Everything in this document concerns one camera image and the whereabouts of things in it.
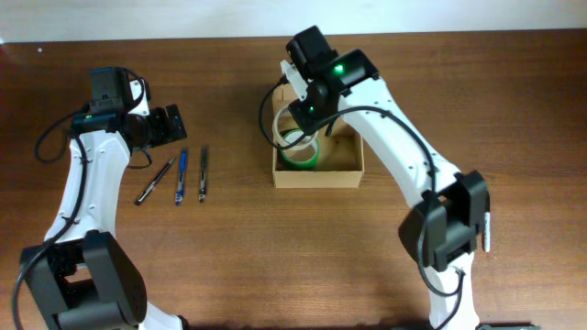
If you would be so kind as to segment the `black white marker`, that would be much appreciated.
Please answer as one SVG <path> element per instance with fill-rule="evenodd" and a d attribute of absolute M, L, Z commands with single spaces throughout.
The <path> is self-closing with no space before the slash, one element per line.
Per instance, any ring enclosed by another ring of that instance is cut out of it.
<path fill-rule="evenodd" d="M 484 228 L 482 234 L 483 251 L 489 253 L 491 250 L 491 213 L 484 213 Z"/>

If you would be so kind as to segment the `green tape roll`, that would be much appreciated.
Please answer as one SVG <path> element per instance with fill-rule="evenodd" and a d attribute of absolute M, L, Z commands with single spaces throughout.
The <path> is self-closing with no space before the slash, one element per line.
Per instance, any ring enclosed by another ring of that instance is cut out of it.
<path fill-rule="evenodd" d="M 305 137 L 294 148 L 280 151 L 284 166 L 292 171 L 313 170 L 318 163 L 319 154 L 319 142 L 311 137 Z"/>

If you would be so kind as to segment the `beige masking tape roll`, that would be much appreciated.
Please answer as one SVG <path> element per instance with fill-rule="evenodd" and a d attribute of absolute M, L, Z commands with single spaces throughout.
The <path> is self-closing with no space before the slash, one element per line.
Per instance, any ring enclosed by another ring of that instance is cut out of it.
<path fill-rule="evenodd" d="M 285 106 L 274 114 L 271 124 L 274 141 L 283 150 L 299 151 L 315 142 L 318 132 L 307 135 L 294 120 L 289 108 Z"/>

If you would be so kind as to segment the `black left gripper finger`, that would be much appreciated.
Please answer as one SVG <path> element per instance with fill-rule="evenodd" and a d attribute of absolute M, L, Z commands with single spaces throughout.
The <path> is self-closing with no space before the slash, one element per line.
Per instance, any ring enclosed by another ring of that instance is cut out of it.
<path fill-rule="evenodd" d="M 166 106 L 168 115 L 168 137 L 169 139 L 186 139 L 187 133 L 183 124 L 179 107 L 176 104 Z"/>
<path fill-rule="evenodd" d="M 172 142 L 168 137 L 168 115 L 164 108 L 157 107 L 147 116 L 149 145 L 165 145 Z"/>

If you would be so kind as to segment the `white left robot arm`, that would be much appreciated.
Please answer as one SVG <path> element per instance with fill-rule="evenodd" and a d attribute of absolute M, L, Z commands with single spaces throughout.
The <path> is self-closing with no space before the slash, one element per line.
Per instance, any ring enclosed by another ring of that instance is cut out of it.
<path fill-rule="evenodd" d="M 186 329 L 148 299 L 145 281 L 116 240 L 116 208 L 132 152 L 186 138 L 176 105 L 148 112 L 89 108 L 69 115 L 71 162 L 53 224 L 26 247 L 27 285 L 50 329 Z"/>

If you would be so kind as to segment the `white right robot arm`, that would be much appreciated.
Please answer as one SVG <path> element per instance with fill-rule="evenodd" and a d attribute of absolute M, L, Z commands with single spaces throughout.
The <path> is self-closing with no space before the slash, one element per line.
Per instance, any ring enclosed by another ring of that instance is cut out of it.
<path fill-rule="evenodd" d="M 430 327 L 477 328 L 471 269 L 491 223 L 486 180 L 460 171 L 426 141 L 362 51 L 288 46 L 287 53 L 282 72 L 299 97 L 290 110 L 303 131 L 345 122 L 398 184 L 410 208 L 398 234 L 427 287 Z"/>

